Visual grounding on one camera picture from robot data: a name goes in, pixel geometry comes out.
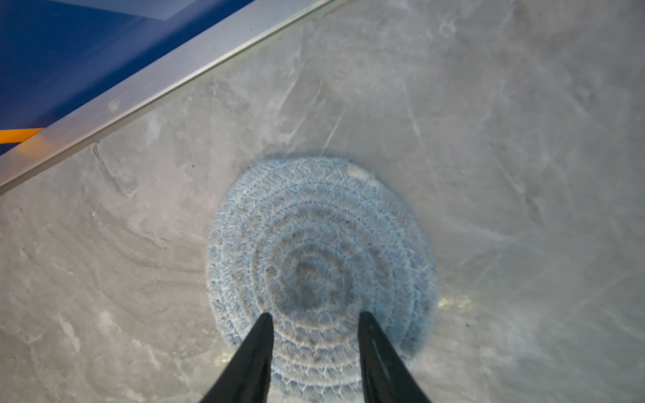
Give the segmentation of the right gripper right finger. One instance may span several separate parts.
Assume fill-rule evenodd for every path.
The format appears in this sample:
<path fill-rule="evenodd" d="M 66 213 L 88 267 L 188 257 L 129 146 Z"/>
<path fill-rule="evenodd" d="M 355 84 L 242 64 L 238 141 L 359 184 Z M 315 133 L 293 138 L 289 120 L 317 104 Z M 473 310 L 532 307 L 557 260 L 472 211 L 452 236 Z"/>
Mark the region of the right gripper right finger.
<path fill-rule="evenodd" d="M 359 314 L 358 342 L 365 402 L 431 402 L 369 312 Z"/>

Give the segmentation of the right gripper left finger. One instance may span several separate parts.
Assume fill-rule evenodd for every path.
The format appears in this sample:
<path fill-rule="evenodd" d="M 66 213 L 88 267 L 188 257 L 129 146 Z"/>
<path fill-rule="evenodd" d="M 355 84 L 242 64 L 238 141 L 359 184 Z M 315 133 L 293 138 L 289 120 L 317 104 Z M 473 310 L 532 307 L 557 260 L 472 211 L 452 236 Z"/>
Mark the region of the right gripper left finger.
<path fill-rule="evenodd" d="M 201 403 L 266 403 L 273 347 L 273 320 L 270 313 L 265 312 Z"/>

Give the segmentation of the blue woven round coaster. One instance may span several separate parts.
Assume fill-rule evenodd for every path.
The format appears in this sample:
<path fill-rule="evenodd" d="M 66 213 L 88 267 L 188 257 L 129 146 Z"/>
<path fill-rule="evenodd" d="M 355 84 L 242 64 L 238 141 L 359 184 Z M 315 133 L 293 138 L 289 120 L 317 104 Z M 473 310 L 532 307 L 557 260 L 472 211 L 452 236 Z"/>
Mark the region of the blue woven round coaster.
<path fill-rule="evenodd" d="M 423 231 L 393 191 L 342 158 L 268 159 L 245 171 L 211 225 L 206 278 L 231 344 L 272 316 L 272 384 L 304 401 L 358 400 L 361 312 L 405 362 L 424 349 L 437 317 Z"/>

